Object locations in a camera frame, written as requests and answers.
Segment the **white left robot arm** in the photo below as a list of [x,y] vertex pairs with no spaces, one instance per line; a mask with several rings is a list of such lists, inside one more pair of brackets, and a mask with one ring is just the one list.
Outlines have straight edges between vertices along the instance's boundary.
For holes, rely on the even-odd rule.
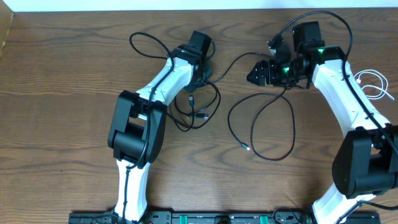
[[162,148],[167,109],[182,89],[205,75],[212,42],[204,32],[193,31],[187,44],[166,51],[164,67],[146,86],[135,92],[124,90],[118,96],[108,135],[119,171],[112,223],[142,220],[149,169]]

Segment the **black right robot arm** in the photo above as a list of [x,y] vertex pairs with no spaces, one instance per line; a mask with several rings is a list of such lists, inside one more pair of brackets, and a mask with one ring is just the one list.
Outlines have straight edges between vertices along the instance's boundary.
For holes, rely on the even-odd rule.
[[317,21],[292,29],[294,50],[281,34],[268,41],[274,56],[259,61],[247,75],[258,86],[295,88],[306,80],[325,97],[344,140],[332,164],[333,183],[312,204],[313,223],[344,223],[362,204],[397,188],[397,126],[373,106],[348,63],[348,53],[327,46]]

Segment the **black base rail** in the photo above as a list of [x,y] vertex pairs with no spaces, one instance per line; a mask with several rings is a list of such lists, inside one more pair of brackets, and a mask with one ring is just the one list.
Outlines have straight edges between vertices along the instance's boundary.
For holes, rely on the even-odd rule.
[[[83,223],[133,223],[116,221],[111,212],[104,213],[70,213],[69,224]],[[315,223],[310,215],[300,212],[278,211],[271,213],[173,213],[168,211],[148,212],[137,222],[143,224],[272,224],[272,223]],[[344,223],[380,224],[377,213],[353,213]]]

